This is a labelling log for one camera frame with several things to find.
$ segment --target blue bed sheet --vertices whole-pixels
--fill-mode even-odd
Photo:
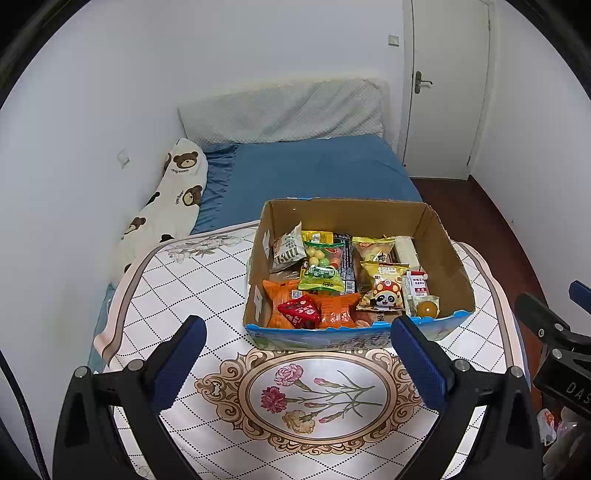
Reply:
[[[267,200],[354,197],[422,202],[390,146],[376,135],[217,145],[191,233],[258,219]]]

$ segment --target red candy wrapper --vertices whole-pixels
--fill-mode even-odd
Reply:
[[[312,330],[316,328],[320,321],[320,313],[316,310],[308,295],[299,299],[289,300],[277,306],[286,319],[288,319],[295,328],[305,328]]]

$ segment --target green candy package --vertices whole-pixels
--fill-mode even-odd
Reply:
[[[344,246],[343,242],[336,244],[304,242],[306,260],[302,266],[298,289],[343,292],[345,285],[339,275],[339,267]]]

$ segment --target door frame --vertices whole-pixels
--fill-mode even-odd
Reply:
[[[486,82],[482,110],[474,137],[474,143],[466,164],[466,178],[470,173],[470,167],[474,165],[482,132],[486,125],[487,113],[489,111],[496,63],[496,22],[495,22],[495,0],[474,0],[485,4],[488,8],[489,41],[488,41],[488,67],[486,69]],[[413,81],[414,81],[414,14],[413,0],[402,0],[402,17],[404,23],[404,83],[402,85],[402,111],[400,118],[400,132],[398,134],[397,155],[402,165],[406,167],[405,154],[407,147],[408,129],[410,126],[410,112],[413,107]]]

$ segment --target white door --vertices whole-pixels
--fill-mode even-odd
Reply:
[[[414,68],[403,163],[411,177],[465,179],[486,86],[488,7],[479,0],[412,0],[412,8]],[[417,75],[423,80],[419,93]]]

